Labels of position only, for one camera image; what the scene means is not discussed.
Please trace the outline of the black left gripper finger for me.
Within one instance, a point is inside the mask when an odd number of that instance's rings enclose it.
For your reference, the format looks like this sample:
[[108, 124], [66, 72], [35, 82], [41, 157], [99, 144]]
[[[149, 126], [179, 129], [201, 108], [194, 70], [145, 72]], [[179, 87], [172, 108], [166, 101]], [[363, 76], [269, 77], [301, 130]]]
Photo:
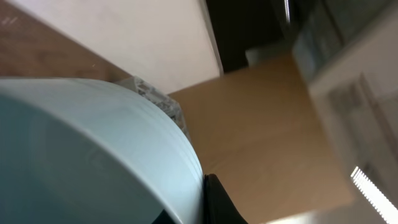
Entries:
[[248, 224], [215, 174], [204, 177], [203, 222], [206, 224]]

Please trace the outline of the light blue bowl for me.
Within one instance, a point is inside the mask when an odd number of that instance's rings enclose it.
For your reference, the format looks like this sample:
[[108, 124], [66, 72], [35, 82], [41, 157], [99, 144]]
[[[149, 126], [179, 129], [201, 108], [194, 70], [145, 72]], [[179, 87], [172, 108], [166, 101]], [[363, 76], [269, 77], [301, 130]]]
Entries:
[[149, 100], [80, 78], [1, 80], [2, 223], [202, 223], [203, 172]]

